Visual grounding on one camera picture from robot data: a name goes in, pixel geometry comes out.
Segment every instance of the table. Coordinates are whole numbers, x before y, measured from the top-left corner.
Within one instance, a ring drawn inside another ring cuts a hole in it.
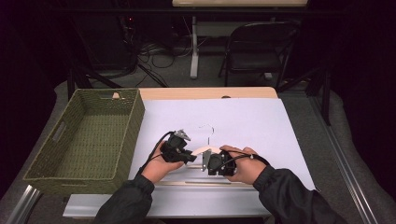
[[[174,7],[306,7],[307,0],[173,0]],[[231,32],[241,23],[234,26],[229,24],[217,25],[216,29],[211,28],[210,32],[217,30],[217,36],[230,35]],[[192,17],[192,59],[190,78],[198,78],[198,44],[197,38],[200,32],[197,30],[198,24],[196,17]]]
[[[268,87],[257,87],[257,88],[155,88],[155,89],[140,89],[141,90],[141,95],[142,98],[145,102],[145,107],[146,107],[146,114],[145,118],[142,123],[142,128],[139,133],[139,138],[136,144],[136,148],[147,148],[143,146],[142,144],[147,144],[148,146],[151,146],[153,143],[150,142],[151,138],[148,139],[142,139],[144,138],[143,136],[147,136],[147,132],[149,132],[149,135],[154,135],[157,136],[159,133],[162,133],[163,130],[161,129],[161,125],[157,125],[159,122],[158,120],[161,120],[161,122],[177,122],[177,121],[172,121],[176,120],[179,116],[179,113],[182,113],[179,111],[179,108],[177,110],[171,110],[172,118],[169,119],[164,119],[164,118],[155,118],[155,120],[148,119],[152,118],[152,114],[155,111],[158,111],[157,109],[153,109],[150,104],[152,103],[158,103],[158,102],[163,102],[163,104],[159,108],[164,108],[164,105],[170,105],[171,108],[175,108],[174,105],[178,105],[178,102],[184,102],[186,103],[186,99],[194,99],[193,103],[194,104],[200,104],[201,102],[207,102],[212,104],[212,106],[216,107],[216,105],[221,104],[223,102],[231,103],[232,101],[240,101],[240,103],[245,103],[245,101],[248,100],[269,100],[272,103],[279,103],[280,100],[277,99],[276,92],[273,88],[268,88]],[[226,96],[226,97],[232,97],[232,99],[227,99],[227,100],[220,100],[221,103],[219,103],[219,98]],[[289,123],[288,129],[287,130],[281,130],[291,132],[294,134],[289,119],[287,117],[286,111],[281,111],[282,115],[278,115],[275,111],[271,111],[271,109],[267,109],[269,107],[265,107],[265,110],[269,111],[270,114],[276,114],[276,120],[282,119],[285,122]],[[276,128],[274,130],[270,130],[271,132],[274,133],[279,133]],[[250,135],[251,133],[243,132],[240,135],[244,135],[245,138],[247,135]],[[230,136],[226,136],[225,138],[229,139],[229,141],[233,141]],[[298,148],[297,141],[295,139],[295,136],[293,136],[293,145],[297,146],[294,147],[293,150],[294,153],[297,153],[297,157],[302,158],[301,150]],[[202,143],[197,143],[199,140],[197,138],[191,137],[194,141],[191,141],[189,143],[189,146],[192,146],[193,144],[199,145]],[[136,169],[141,165],[142,158],[147,157],[147,152],[144,151],[143,149],[141,150],[136,150],[134,153],[134,161],[132,162],[131,166],[131,173],[129,178],[133,178]],[[290,159],[293,159],[293,162],[287,162],[287,164],[292,164],[295,165],[296,167],[305,167],[306,164],[304,164],[304,159],[298,160],[296,159],[295,156],[288,155]],[[186,167],[182,167],[181,169],[177,170],[180,172],[183,172],[182,169]],[[166,178],[173,178],[177,175],[177,172],[173,175],[168,175]],[[309,172],[307,171],[303,176],[302,179],[303,182],[309,182],[308,183],[308,188],[313,189],[314,185],[312,182],[312,178],[309,175]],[[153,205],[151,206],[150,211],[148,212],[148,217],[261,217],[261,216],[266,216],[269,215],[269,212],[262,207],[260,201],[258,200],[258,195],[257,191],[253,188],[221,188],[221,187],[183,187],[183,186],[158,186],[153,192]],[[64,210],[64,217],[94,217],[97,210],[100,208],[100,206],[109,198],[109,195],[72,195],[70,197],[70,200]],[[223,202],[225,203],[225,206],[220,206],[219,203]]]

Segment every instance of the black sleeve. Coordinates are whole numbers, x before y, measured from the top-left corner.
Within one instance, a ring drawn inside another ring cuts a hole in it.
[[[290,170],[267,166],[253,184],[260,201],[282,224],[346,223],[316,190],[305,188]]]
[[[140,223],[151,207],[154,185],[142,175],[126,181],[105,202],[93,223]]]

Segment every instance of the woven green basket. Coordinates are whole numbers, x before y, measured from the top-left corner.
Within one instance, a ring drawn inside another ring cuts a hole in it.
[[[139,89],[77,90],[23,179],[44,193],[113,193],[144,113]]]

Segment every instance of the black chair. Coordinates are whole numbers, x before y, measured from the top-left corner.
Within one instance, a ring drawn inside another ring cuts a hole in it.
[[[229,73],[277,73],[277,89],[299,33],[299,26],[292,22],[255,22],[236,28],[219,71],[221,77],[226,70],[224,86],[228,85]]]

